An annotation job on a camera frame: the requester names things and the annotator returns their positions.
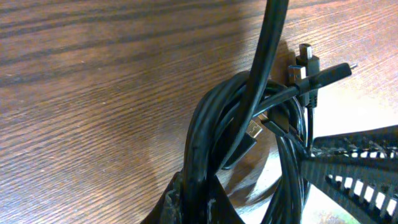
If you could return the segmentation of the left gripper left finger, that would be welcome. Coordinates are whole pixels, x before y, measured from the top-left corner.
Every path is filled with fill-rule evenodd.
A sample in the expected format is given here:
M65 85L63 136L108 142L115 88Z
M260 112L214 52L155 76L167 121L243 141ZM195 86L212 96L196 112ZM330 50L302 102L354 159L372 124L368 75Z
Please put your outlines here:
M205 183L204 191L192 202L183 194L183 174L176 172L149 213L149 223L242 223L229 201L219 179L214 176Z

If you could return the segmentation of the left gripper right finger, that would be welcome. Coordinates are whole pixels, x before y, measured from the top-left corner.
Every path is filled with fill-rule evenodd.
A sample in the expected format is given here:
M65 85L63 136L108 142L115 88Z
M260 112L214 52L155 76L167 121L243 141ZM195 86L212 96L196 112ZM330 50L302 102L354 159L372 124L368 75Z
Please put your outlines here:
M304 179L361 223L397 223L397 126L318 137Z

